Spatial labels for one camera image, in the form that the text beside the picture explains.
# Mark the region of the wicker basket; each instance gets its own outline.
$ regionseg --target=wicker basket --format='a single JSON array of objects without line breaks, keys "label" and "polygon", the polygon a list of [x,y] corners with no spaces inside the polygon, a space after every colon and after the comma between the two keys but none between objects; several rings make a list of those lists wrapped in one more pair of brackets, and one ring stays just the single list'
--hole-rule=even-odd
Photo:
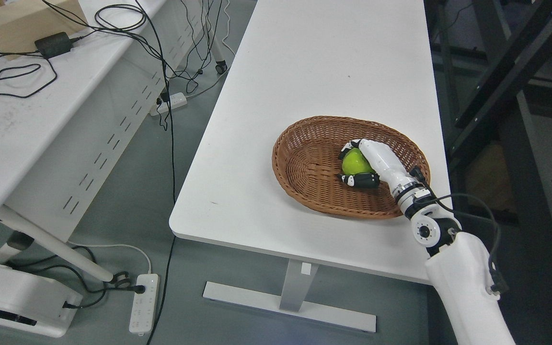
[{"label": "wicker basket", "polygon": [[386,183],[378,189],[359,189],[337,178],[342,170],[340,150],[360,138],[384,142],[407,170],[418,165],[429,181],[425,155],[408,137],[376,122],[338,116],[314,116],[289,126],[274,144],[274,174],[289,196],[313,210],[355,218],[401,216]]}]

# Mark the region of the white power strip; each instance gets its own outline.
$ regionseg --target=white power strip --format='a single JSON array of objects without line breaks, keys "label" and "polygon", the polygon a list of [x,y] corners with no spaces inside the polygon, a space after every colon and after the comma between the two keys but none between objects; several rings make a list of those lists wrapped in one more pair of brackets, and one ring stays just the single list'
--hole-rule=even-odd
[{"label": "white power strip", "polygon": [[146,287],[144,293],[135,293],[129,320],[129,332],[143,336],[153,329],[155,304],[159,292],[159,275],[139,275],[136,286]]},{"label": "white power strip", "polygon": [[[176,109],[177,107],[182,107],[182,105],[186,105],[186,97],[182,92],[170,94],[169,101],[170,101],[170,105],[172,106],[172,110]],[[161,105],[155,104],[149,111],[150,116],[157,116],[157,115],[162,115],[166,113],[167,113],[167,106],[164,104],[161,104]]]}]

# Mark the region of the gray floor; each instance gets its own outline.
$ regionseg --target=gray floor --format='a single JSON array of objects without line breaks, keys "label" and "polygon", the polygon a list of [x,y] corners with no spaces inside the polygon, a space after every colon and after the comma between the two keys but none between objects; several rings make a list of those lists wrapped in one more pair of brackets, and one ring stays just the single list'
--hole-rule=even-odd
[{"label": "gray floor", "polygon": [[[228,43],[236,49],[252,14],[254,1],[233,0]],[[226,30],[226,17],[219,32]],[[206,68],[199,89],[216,79]],[[220,85],[190,100],[175,112],[176,189],[179,190],[216,103]],[[182,91],[184,83],[173,83]],[[158,119],[147,117],[103,188],[72,235],[82,243],[127,243],[144,249],[153,271],[163,279],[173,238],[167,224],[172,202],[169,133]],[[10,230],[0,225],[0,245]],[[98,262],[112,271],[144,273],[144,258],[130,249],[95,249]],[[37,245],[20,259],[48,253]],[[343,269],[320,267],[308,301],[375,314],[378,332],[369,334],[239,306],[208,301],[201,294],[206,280],[278,294],[287,260],[177,239],[169,271],[167,297],[152,344],[426,344],[426,287]],[[64,284],[81,291],[66,272],[52,271]],[[98,282],[90,281],[92,286]],[[127,331],[132,294],[111,292],[93,308],[80,310],[63,338],[52,339],[0,327],[6,344],[143,344],[147,336]]]}]

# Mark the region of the white robotic arm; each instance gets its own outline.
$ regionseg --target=white robotic arm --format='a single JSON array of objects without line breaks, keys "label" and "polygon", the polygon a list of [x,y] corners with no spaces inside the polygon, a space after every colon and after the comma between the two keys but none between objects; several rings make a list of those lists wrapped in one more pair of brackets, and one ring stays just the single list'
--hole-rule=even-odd
[{"label": "white robotic arm", "polygon": [[[514,344],[493,292],[489,253],[473,234],[461,231],[451,212],[440,207],[435,196],[412,177],[389,146],[357,139],[342,149],[358,147],[380,181],[389,185],[402,213],[410,219],[417,242],[429,255],[427,275],[438,291],[460,345]],[[343,182],[355,185],[354,177]]]}]

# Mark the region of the power adapter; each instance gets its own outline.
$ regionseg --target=power adapter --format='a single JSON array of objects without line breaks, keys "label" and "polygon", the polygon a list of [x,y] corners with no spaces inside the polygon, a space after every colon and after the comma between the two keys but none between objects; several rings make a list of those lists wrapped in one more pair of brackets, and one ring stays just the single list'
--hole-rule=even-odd
[{"label": "power adapter", "polygon": [[67,33],[61,32],[35,41],[35,47],[44,58],[50,59],[72,50],[74,42]]}]

